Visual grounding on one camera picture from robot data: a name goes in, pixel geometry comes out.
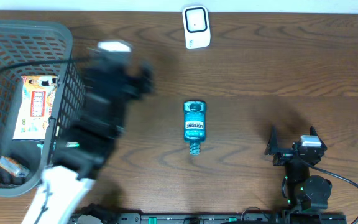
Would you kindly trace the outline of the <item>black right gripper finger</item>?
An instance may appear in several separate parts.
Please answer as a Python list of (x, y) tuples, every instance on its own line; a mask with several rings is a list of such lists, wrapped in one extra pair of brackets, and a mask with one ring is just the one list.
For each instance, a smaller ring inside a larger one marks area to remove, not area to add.
[[(310, 134), (309, 134), (309, 135), (313, 135), (313, 136), (318, 136), (318, 137), (319, 137), (319, 135), (318, 135), (316, 129), (314, 128), (314, 126), (311, 126), (311, 127), (310, 127)], [(321, 138), (320, 138), (320, 140), (321, 140), (321, 142), (322, 142), (322, 145), (321, 145), (320, 148), (325, 149), (325, 148), (326, 148), (325, 143), (323, 142), (323, 140), (322, 140)]]
[(276, 130), (275, 126), (273, 126), (268, 144), (265, 148), (264, 154), (265, 155), (275, 155), (277, 153), (279, 153), (277, 130)]

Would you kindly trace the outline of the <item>yellow wet wipes bag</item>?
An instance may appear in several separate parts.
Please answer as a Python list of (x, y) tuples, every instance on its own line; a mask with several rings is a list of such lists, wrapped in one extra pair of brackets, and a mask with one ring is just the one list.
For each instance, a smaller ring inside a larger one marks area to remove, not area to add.
[(59, 78), (56, 75), (23, 75), (22, 101), (13, 140), (45, 139)]

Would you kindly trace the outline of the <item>teal mouthwash bottle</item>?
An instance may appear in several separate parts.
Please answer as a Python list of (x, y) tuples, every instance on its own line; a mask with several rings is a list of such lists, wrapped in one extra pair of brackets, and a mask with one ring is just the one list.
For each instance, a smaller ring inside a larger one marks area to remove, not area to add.
[(192, 156), (200, 154), (201, 143), (206, 139), (206, 110), (205, 101), (193, 100), (183, 104), (183, 138), (189, 144)]

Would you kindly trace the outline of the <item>small orange snack box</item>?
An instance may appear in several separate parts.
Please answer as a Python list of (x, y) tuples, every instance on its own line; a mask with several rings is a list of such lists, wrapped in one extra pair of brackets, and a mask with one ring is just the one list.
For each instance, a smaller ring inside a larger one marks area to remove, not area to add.
[(30, 174), (30, 170), (10, 157), (0, 157), (0, 168), (14, 177), (27, 177)]

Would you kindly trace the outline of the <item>light blue wipes pack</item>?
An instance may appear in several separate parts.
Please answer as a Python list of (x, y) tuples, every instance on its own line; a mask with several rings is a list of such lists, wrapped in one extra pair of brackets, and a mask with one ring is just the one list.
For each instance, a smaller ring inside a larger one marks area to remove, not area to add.
[(44, 145), (42, 143), (38, 143), (37, 147), (40, 148), (40, 149), (43, 149)]

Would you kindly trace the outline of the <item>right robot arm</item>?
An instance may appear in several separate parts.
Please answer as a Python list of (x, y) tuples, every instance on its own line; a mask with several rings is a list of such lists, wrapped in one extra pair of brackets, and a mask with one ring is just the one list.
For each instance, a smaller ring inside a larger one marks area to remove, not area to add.
[(320, 162), (327, 150), (314, 127), (300, 136), (291, 148), (278, 145), (277, 130), (272, 128), (265, 154), (273, 156), (273, 165), (285, 168), (282, 195), (289, 208), (283, 210), (283, 223), (321, 223), (321, 211), (327, 209), (332, 183), (324, 177), (311, 175), (310, 169)]

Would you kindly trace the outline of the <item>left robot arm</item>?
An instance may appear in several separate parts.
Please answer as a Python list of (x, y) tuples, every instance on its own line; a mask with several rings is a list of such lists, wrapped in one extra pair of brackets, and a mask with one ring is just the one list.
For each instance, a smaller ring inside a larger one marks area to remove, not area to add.
[(85, 102), (79, 118), (58, 138), (52, 164), (41, 175), (24, 223), (67, 223), (124, 132), (127, 106), (152, 91), (152, 72), (127, 72), (131, 52), (100, 50), (85, 68)]

